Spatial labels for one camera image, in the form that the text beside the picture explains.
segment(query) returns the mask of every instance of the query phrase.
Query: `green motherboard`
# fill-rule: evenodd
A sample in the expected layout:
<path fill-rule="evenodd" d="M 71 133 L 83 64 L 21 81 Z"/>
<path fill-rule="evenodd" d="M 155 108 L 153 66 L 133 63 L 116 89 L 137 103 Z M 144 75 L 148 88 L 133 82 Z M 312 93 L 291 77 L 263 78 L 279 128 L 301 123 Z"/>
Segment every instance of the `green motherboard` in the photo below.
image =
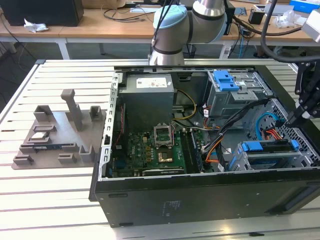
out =
<path fill-rule="evenodd" d="M 154 132 L 130 132 L 127 138 L 125 156 L 117 157 L 113 164 L 114 178 L 139 177 L 145 170 L 166 169 L 187 173 L 184 151 L 182 149 L 182 131 L 174 131 L 173 146 L 156 146 Z M 199 149 L 204 144 L 201 131 L 194 132 Z M 167 141 L 168 132 L 157 132 L 157 141 Z"/>

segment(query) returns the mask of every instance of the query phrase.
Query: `slotted table surface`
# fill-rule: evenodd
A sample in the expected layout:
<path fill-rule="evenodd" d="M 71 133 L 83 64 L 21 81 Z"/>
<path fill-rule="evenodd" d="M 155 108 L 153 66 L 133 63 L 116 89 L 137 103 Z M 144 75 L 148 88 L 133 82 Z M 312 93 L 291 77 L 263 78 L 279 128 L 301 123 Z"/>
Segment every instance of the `slotted table surface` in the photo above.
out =
<path fill-rule="evenodd" d="M 266 65 L 284 88 L 294 95 L 293 67 L 273 60 L 195 59 L 190 65 Z M 13 170 L 11 164 L 34 122 L 37 105 L 65 111 L 63 89 L 75 90 L 82 110 L 108 107 L 114 66 L 147 65 L 146 60 L 47 60 L 35 65 L 0 114 L 0 240 L 88 238 L 172 239 L 250 232 L 269 234 L 265 239 L 314 239 L 320 236 L 320 198 L 297 213 L 185 224 L 110 228 L 98 202 L 88 200 L 92 167 Z"/>

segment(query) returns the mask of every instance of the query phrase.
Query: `floor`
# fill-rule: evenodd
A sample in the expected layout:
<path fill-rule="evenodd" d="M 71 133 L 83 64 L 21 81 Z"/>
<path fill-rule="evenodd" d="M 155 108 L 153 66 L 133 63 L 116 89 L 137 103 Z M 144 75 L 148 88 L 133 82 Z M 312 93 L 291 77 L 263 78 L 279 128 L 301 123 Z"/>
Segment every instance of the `floor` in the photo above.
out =
<path fill-rule="evenodd" d="M 220 56 L 221 45 L 197 44 L 195 58 L 209 59 Z M 149 44 L 108 43 L 104 45 L 107 54 L 101 55 L 97 43 L 69 43 L 68 51 L 72 59 L 146 59 L 150 51 Z M 59 47 L 55 43 L 28 43 L 26 48 L 36 59 L 62 59 Z M 239 57 L 239 47 L 229 58 Z M 253 58 L 256 51 L 249 46 L 242 52 L 241 58 Z M 15 54 L 0 57 L 0 112 L 24 80 L 35 60 L 20 45 Z"/>

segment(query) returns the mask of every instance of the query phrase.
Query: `wooden desk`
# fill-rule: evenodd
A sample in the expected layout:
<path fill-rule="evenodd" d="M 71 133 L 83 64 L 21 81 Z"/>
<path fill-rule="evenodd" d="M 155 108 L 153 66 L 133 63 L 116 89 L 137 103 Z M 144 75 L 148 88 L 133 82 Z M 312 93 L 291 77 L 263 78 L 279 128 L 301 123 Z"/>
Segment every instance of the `wooden desk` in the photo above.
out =
<path fill-rule="evenodd" d="M 239 1 L 231 1 L 232 5 L 235 6 L 236 8 L 238 7 L 245 7 L 245 9 L 247 10 L 247 16 L 237 16 L 239 19 L 244 20 L 246 22 L 248 22 L 248 18 L 250 15 L 250 9 L 253 7 L 252 3 L 247 3 L 247 2 L 239 2 Z M 292 27 L 286 27 L 286 28 L 278 28 L 274 25 L 273 23 L 273 19 L 274 17 L 271 18 L 270 20 L 270 24 L 268 27 L 268 33 L 280 33 L 280 32 L 286 32 L 289 31 L 291 29 L 295 29 L 297 27 L 300 27 L 299 25 L 296 26 L 292 26 Z M 266 20 L 266 16 L 263 17 L 262 22 L 260 25 L 257 24 L 253 24 L 252 26 L 258 30 L 258 31 L 262 31 L 262 28 L 264 26 Z M 238 36 L 239 35 L 239 31 L 236 25 L 232 24 L 231 28 L 230 28 L 230 34 L 232 36 Z M 257 42 L 260 42 L 260 38 L 261 35 L 260 34 L 255 34 L 252 39 L 250 40 L 250 42 L 252 41 L 252 43 L 254 43 L 255 45 L 260 45 L 257 44 Z M 266 42 L 270 45 L 274 45 L 274 46 L 301 46 L 301 43 L 312 43 L 313 39 L 310 38 L 305 32 L 303 31 L 297 31 L 291 34 L 287 34 L 287 35 L 283 35 L 283 36 L 267 36 L 266 37 Z"/>
<path fill-rule="evenodd" d="M 141 13 L 116 13 L 114 18 L 129 18 Z M 154 20 L 154 14 L 149 14 L 150 20 Z M 129 39 L 151 39 L 154 27 L 146 16 L 145 21 L 140 22 L 118 22 L 103 16 L 100 9 L 85 9 L 83 18 L 77 27 L 65 26 L 59 33 L 62 38 L 129 38 Z"/>
<path fill-rule="evenodd" d="M 235 7 L 246 7 L 249 10 L 253 4 L 246 2 L 231 1 Z M 114 17 L 125 18 L 137 16 L 140 13 L 117 13 Z M 6 21 L 8 29 L 20 42 L 56 43 L 58 44 L 62 58 L 70 59 L 67 43 L 97 43 L 100 52 L 105 53 L 103 43 L 145 43 L 149 44 L 154 33 L 152 23 L 142 16 L 145 21 L 123 23 L 107 19 L 103 16 L 100 9 L 85 9 L 84 16 L 77 27 L 49 26 L 48 31 L 32 33 L 23 26 L 10 26 Z M 248 16 L 240 16 L 240 19 L 248 20 Z M 255 26 L 257 30 L 262 30 L 262 25 Z M 287 31 L 288 28 L 281 30 L 273 25 L 269 27 L 269 32 Z M 210 42 L 210 44 L 222 45 L 220 58 L 228 57 L 228 50 L 238 39 L 238 28 L 233 24 L 229 35 L 223 36 L 220 40 Z M 0 41 L 16 42 L 8 31 L 0 23 Z M 267 37 L 267 43 L 271 46 L 317 46 L 304 32 L 299 31 L 285 36 Z M 256 34 L 249 42 L 250 45 L 260 45 L 260 35 Z"/>

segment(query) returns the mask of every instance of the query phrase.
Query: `plastic bag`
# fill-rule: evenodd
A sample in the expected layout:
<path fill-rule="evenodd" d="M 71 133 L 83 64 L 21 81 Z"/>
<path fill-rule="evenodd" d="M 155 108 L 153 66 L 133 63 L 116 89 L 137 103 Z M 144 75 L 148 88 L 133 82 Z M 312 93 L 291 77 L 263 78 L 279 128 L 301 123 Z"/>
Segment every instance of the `plastic bag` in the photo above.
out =
<path fill-rule="evenodd" d="M 289 10 L 284 12 L 282 16 L 277 16 L 273 23 L 277 28 L 286 28 L 295 26 L 295 21 L 298 20 L 301 16 L 299 14 L 295 14 L 293 10 Z"/>
<path fill-rule="evenodd" d="M 36 24 L 36 23 L 28 22 L 26 19 L 24 19 L 24 22 L 25 22 L 24 27 L 33 33 L 46 31 L 49 29 L 44 23 Z"/>

